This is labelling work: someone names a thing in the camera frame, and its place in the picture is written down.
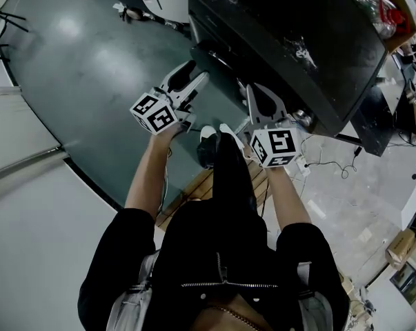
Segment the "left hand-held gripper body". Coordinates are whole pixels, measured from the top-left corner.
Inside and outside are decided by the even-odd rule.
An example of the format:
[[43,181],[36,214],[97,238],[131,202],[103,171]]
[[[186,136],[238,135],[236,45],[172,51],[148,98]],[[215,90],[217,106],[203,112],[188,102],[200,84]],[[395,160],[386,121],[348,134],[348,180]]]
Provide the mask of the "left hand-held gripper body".
[[131,115],[153,135],[179,123],[188,132],[197,116],[190,104],[182,105],[178,97],[154,87],[143,93],[130,108]]

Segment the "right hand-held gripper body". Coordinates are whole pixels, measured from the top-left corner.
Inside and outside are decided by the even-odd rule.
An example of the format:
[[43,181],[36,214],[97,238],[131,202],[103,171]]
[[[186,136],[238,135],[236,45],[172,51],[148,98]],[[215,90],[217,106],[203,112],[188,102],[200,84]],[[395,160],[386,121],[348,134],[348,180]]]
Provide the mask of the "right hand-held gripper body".
[[249,159],[261,167],[284,167],[299,155],[297,122],[289,114],[279,119],[251,117],[249,130]]

